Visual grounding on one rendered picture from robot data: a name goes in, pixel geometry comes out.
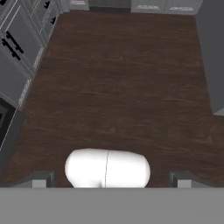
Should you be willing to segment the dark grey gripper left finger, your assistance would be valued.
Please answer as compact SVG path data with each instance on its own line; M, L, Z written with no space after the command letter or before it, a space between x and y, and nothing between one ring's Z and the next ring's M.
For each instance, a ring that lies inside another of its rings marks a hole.
M0 184L0 188L49 188L55 187L54 171L34 171L27 177L9 184Z

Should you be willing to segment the narrow grey cupboard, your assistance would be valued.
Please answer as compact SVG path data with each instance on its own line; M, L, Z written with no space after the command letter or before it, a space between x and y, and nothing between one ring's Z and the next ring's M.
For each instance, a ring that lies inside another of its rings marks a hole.
M76 11L88 11L88 0L68 0L68 6L70 10Z

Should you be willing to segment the dark grey cabinet block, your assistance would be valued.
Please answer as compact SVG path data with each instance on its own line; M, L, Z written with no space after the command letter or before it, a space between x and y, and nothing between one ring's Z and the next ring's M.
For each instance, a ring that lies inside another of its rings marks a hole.
M203 0L195 20L212 112L224 116L224 0Z

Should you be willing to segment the black appliance with grey frame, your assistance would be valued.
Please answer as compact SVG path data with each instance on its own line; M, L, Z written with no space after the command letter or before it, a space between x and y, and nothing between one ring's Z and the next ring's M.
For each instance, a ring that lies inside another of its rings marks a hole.
M25 113L0 98L0 181L17 147Z

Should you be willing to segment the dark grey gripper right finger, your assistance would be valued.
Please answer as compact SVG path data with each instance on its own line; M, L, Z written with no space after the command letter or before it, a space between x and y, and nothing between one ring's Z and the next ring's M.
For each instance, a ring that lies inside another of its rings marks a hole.
M171 171L170 187L174 188L224 188L224 184L215 184L197 178L190 171Z

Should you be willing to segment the white rounded object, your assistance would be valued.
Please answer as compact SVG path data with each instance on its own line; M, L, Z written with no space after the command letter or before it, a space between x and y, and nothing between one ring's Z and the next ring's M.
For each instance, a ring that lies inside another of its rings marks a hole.
M74 188L145 188L151 168L140 154L88 148L70 153L65 174Z

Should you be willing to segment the dark appliance front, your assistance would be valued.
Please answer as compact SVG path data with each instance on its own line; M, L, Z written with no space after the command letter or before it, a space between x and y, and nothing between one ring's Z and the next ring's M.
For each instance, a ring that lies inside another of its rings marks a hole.
M88 0L91 11L130 13L131 0Z

